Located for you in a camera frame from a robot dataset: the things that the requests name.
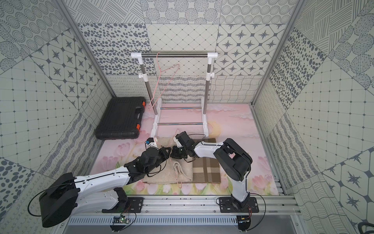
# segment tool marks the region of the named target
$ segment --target metal vent grille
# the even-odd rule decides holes
[[[76,215],[69,220],[69,225],[112,225],[113,217],[108,215]],[[237,224],[235,215],[138,215],[132,225],[234,225]]]

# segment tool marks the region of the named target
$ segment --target black toolbox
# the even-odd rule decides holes
[[[96,138],[100,140],[138,138],[144,110],[144,97],[112,98],[96,128]]]

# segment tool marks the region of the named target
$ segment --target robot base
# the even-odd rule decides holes
[[[220,197],[218,198],[221,213],[248,213],[251,208],[252,213],[258,213],[257,200],[255,197],[248,195],[247,199],[243,202],[238,202],[235,198],[231,197]]]

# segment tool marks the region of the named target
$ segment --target polka dot pattern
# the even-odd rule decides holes
[[[140,67],[131,52],[151,52],[144,24],[78,25],[107,75],[137,75]],[[155,75],[153,60],[143,61],[148,75]]]
[[[325,58],[321,50],[294,28],[270,76],[285,109],[292,104]]]

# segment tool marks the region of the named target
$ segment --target beige towel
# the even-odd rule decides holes
[[[157,146],[161,147],[167,147],[169,142],[171,140],[171,143],[169,147],[173,147],[175,142],[173,141],[172,138],[159,138],[157,139]],[[193,160],[191,157],[187,157],[186,161],[191,161]],[[173,159],[171,158],[171,163],[170,159],[167,161],[163,162],[161,164],[161,169],[164,168],[165,163],[166,166],[162,170],[162,172],[158,174],[150,174],[152,177],[145,176],[143,179],[144,183],[156,183],[156,184],[171,184],[171,183],[177,183],[177,178],[175,172],[177,172],[178,176],[178,183],[183,182],[183,183],[190,183],[192,182],[193,179],[193,165],[192,163],[186,162],[184,159]],[[153,169],[151,172],[158,172],[160,170],[160,167]]]

